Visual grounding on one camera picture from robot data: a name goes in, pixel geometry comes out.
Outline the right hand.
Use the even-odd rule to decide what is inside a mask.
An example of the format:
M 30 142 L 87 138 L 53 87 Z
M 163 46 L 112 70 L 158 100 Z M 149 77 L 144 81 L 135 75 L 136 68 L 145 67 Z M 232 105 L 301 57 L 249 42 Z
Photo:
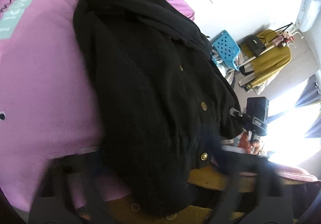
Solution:
M 262 150 L 263 143 L 259 139 L 251 141 L 248 134 L 243 132 L 239 139 L 238 147 L 244 149 L 247 154 L 258 155 Z

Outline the black shoulder bag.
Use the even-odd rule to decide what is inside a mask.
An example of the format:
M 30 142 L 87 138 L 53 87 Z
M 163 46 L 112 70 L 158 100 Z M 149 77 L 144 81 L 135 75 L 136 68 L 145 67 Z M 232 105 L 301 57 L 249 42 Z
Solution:
M 258 57 L 265 50 L 266 39 L 264 37 L 249 35 L 244 39 L 244 42 L 255 57 Z

